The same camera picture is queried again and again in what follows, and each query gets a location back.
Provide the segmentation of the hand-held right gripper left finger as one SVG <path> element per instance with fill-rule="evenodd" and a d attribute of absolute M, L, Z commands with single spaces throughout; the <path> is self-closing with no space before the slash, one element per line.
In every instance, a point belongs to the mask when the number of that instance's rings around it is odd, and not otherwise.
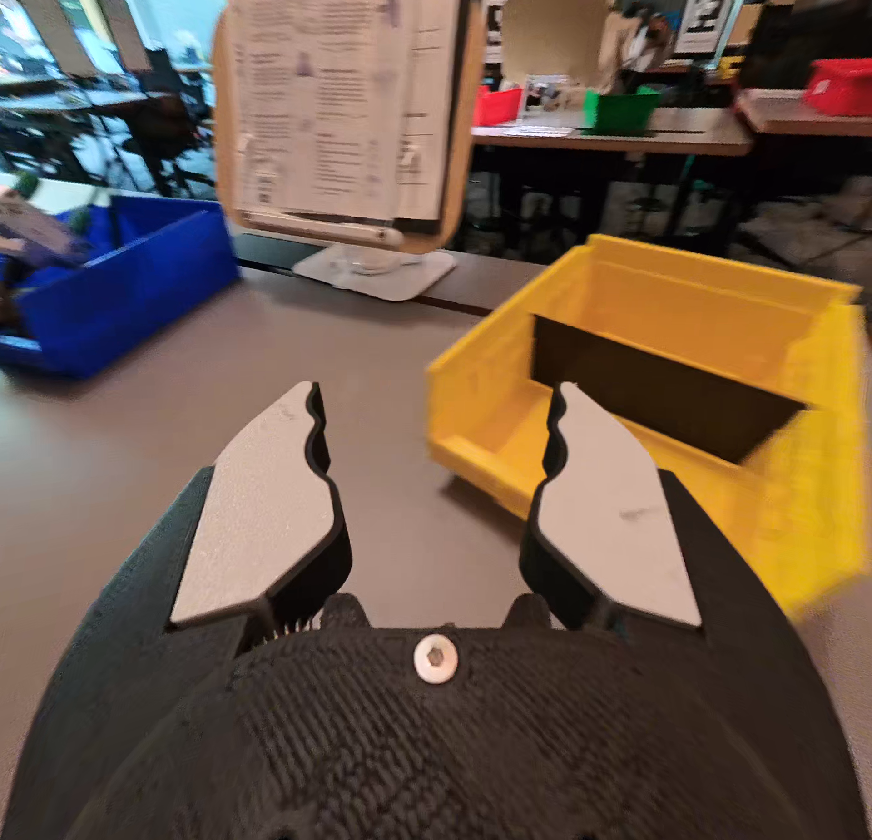
<path fill-rule="evenodd" d="M 216 458 L 169 616 L 192 628 L 233 616 L 302 630 L 352 570 L 330 476 L 321 389 L 305 380 Z"/>

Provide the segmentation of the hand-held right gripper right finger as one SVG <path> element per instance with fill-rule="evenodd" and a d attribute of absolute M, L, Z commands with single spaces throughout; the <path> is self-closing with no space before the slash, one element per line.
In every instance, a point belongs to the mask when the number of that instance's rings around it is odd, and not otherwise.
<path fill-rule="evenodd" d="M 703 618 L 659 469 L 576 384 L 553 390 L 520 573 L 569 631 L 627 618 L 701 632 Z"/>

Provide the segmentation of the black bin divider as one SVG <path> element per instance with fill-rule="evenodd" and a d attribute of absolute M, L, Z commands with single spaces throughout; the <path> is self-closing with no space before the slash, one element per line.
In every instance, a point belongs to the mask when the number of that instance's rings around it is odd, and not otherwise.
<path fill-rule="evenodd" d="M 741 464 L 808 410 L 804 402 L 719 373 L 534 317 L 530 376 L 570 382 L 604 410 L 731 464 Z"/>

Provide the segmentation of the yellow plastic bin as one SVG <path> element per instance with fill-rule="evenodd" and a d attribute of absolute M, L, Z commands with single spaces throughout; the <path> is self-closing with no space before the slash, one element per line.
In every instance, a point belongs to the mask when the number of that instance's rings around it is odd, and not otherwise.
<path fill-rule="evenodd" d="M 867 571 L 868 340 L 858 293 L 594 235 L 428 368 L 429 453 L 528 518 L 554 390 L 530 376 L 536 315 L 804 402 L 807 411 L 741 464 L 611 414 L 798 621 Z"/>

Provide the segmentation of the blue plastic bin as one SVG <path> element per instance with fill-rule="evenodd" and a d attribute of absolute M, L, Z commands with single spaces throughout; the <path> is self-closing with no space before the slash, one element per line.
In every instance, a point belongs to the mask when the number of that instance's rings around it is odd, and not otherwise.
<path fill-rule="evenodd" d="M 85 265 L 37 270 L 16 292 L 24 331 L 2 328 L 2 369 L 88 379 L 240 278 L 216 202 L 116 194 L 84 239 Z"/>

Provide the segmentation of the white board stand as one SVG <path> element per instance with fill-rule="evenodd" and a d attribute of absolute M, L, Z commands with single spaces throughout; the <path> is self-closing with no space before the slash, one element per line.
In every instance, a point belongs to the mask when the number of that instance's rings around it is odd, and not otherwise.
<path fill-rule="evenodd" d="M 292 273 L 336 290 L 390 303 L 413 301 L 456 267 L 445 251 L 422 255 L 333 245 L 297 262 Z"/>

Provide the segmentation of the wooden table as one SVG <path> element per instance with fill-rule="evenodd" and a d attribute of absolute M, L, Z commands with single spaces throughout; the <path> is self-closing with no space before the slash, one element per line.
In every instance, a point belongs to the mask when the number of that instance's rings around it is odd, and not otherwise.
<path fill-rule="evenodd" d="M 638 135 L 601 135 L 581 127 L 581 112 L 546 112 L 491 127 L 473 127 L 477 146 L 573 152 L 742 158 L 753 136 L 728 108 L 658 108 Z"/>
<path fill-rule="evenodd" d="M 871 117 L 825 115 L 803 101 L 801 90 L 744 89 L 735 112 L 762 135 L 790 137 L 871 137 Z"/>

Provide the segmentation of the black office chair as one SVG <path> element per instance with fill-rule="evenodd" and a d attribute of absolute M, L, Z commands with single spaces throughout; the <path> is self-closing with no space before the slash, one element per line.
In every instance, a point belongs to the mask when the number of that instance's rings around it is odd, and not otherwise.
<path fill-rule="evenodd" d="M 206 145 L 201 126 L 208 119 L 202 91 L 183 81 L 164 49 L 145 49 L 149 63 L 134 75 L 147 99 L 127 118 L 130 142 L 125 147 L 141 157 L 157 192 L 173 198 L 178 191 L 193 196 L 190 183 L 214 188 L 211 177 L 181 167 L 187 152 Z"/>

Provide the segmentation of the green plastic bin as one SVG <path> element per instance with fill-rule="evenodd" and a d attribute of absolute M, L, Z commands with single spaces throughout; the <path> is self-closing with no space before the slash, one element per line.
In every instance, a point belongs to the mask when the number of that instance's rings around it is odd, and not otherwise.
<path fill-rule="evenodd" d="M 585 93 L 580 129 L 600 136 L 641 136 L 649 126 L 660 93 L 645 86 L 632 94 Z"/>

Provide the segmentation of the wooden instruction board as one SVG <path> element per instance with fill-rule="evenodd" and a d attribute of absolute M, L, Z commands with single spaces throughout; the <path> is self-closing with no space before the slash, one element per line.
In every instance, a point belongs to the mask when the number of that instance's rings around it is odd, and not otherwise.
<path fill-rule="evenodd" d="M 227 0 L 216 192 L 253 231 L 409 255 L 463 214 L 484 0 Z"/>

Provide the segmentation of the red plastic bin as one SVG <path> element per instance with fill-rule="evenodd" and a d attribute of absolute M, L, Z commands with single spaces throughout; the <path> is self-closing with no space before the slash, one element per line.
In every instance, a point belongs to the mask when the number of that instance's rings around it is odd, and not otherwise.
<path fill-rule="evenodd" d="M 474 105 L 473 128 L 491 128 L 515 121 L 522 109 L 525 90 L 513 87 L 507 90 L 492 91 L 487 85 L 480 85 Z"/>
<path fill-rule="evenodd" d="M 824 115 L 871 116 L 871 58 L 812 62 L 804 104 Z"/>

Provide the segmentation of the open cardboard box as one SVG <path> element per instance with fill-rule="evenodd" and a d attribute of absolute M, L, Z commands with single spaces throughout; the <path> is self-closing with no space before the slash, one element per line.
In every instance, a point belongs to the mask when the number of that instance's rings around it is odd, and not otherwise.
<path fill-rule="evenodd" d="M 502 87 L 548 84 L 546 111 L 581 111 L 589 92 L 629 93 L 629 77 L 662 65 L 673 50 L 663 15 L 627 16 L 614 0 L 507 0 Z"/>

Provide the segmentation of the white tag poster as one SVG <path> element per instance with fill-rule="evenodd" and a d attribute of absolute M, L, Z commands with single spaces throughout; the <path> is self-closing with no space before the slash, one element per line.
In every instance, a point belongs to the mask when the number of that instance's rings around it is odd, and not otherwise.
<path fill-rule="evenodd" d="M 714 53 L 734 1 L 687 0 L 673 53 L 678 57 Z"/>

